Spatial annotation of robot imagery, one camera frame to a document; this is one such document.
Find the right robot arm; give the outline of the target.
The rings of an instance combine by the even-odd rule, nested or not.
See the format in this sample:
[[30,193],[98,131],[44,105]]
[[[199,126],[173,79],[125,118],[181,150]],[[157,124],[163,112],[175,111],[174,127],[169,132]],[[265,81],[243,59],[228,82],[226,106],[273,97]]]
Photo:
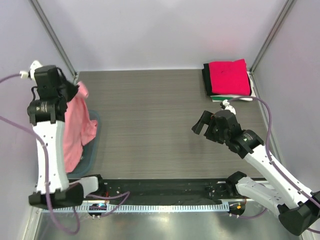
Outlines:
[[195,134],[204,133],[206,139],[225,144],[258,170],[272,188],[254,181],[238,171],[226,179],[233,195],[248,197],[278,217],[282,226],[300,236],[320,218],[320,193],[312,191],[296,179],[266,148],[263,140],[252,130],[244,130],[230,110],[216,113],[204,111],[192,127]]

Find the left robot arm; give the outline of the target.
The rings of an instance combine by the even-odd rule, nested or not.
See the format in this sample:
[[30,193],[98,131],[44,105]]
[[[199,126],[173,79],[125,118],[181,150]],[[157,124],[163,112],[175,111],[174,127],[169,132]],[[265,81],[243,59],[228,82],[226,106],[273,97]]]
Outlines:
[[90,119],[82,83],[67,80],[56,65],[35,60],[28,72],[35,81],[34,97],[27,107],[36,134],[38,178],[29,204],[44,210],[79,206],[85,197],[101,188],[99,174],[70,182],[68,175],[80,163],[84,147],[98,133],[98,121]]

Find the light pink t shirt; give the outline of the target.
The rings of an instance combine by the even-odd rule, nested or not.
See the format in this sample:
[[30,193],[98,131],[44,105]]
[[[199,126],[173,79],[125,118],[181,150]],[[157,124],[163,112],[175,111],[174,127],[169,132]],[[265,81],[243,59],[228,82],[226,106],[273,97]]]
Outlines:
[[97,135],[98,122],[90,119],[86,99],[89,91],[81,81],[77,83],[78,92],[67,103],[63,134],[63,155],[66,173],[71,173],[79,164],[83,148]]

